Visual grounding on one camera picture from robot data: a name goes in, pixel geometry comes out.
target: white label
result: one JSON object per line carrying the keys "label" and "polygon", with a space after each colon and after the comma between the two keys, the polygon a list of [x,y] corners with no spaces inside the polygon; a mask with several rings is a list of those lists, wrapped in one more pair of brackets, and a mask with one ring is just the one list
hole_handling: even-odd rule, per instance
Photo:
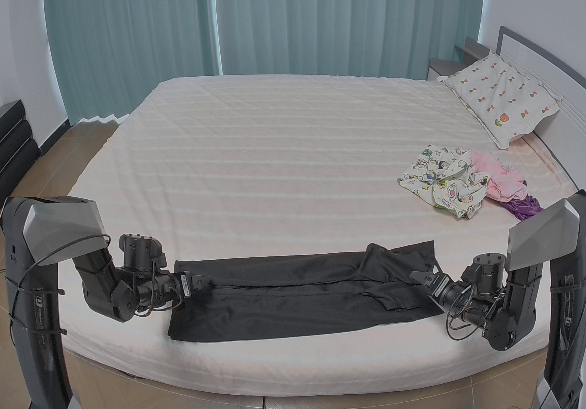
{"label": "white label", "polygon": [[183,285],[183,294],[185,296],[191,296],[191,293],[189,292],[189,286],[187,285],[187,277],[185,276],[185,274],[181,276],[181,285]]}
{"label": "white label", "polygon": [[443,281],[441,281],[441,284],[439,285],[439,287],[436,288],[436,291],[434,292],[434,296],[440,296],[440,293],[442,293],[443,289],[445,289],[445,286],[448,285],[449,281],[450,281],[450,278],[448,276],[445,276],[443,278]]}

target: black furniture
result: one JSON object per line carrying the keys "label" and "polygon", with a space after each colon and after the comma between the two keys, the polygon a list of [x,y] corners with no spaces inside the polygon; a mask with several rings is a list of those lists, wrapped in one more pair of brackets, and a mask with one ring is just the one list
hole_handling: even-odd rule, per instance
{"label": "black furniture", "polygon": [[40,156],[20,100],[0,107],[0,206]]}
{"label": "black furniture", "polygon": [[486,46],[482,46],[472,38],[466,38],[464,46],[456,45],[455,48],[461,52],[462,61],[430,59],[427,80],[435,80],[437,76],[450,76],[455,74],[477,60],[483,59],[489,53],[489,49]]}

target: white headboard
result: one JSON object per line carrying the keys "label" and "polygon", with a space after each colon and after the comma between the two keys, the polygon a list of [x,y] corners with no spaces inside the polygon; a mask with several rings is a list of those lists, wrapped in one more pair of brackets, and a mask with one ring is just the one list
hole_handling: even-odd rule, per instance
{"label": "white headboard", "polygon": [[542,120],[535,133],[578,188],[586,188],[586,78],[532,41],[501,26],[496,54],[540,80],[560,111]]}

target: bed sheet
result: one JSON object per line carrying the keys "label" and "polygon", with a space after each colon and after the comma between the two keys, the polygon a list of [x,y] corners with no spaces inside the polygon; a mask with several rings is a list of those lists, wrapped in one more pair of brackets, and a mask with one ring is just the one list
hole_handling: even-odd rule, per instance
{"label": "bed sheet", "polygon": [[[158,238],[174,260],[360,251],[435,240],[457,278],[477,253],[505,252],[514,216],[485,200],[472,220],[397,183],[428,144],[472,147],[523,173],[545,207],[575,192],[534,136],[498,150],[442,83],[333,76],[223,76],[163,82],[89,163],[71,195],[94,199],[114,245]],[[122,253],[110,252],[117,266]],[[166,336],[170,312],[121,324],[92,312],[71,261],[60,265],[64,346],[137,376],[256,396],[406,390],[456,380],[544,347],[547,265],[537,322],[508,352],[445,318],[356,332],[247,342]]]}

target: purple fabric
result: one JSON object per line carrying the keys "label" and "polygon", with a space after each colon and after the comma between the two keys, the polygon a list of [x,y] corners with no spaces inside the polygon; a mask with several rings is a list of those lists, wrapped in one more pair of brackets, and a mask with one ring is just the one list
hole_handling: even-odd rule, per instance
{"label": "purple fabric", "polygon": [[519,220],[527,220],[543,210],[539,205],[539,201],[533,196],[527,196],[523,200],[513,199],[509,202],[497,202]]}

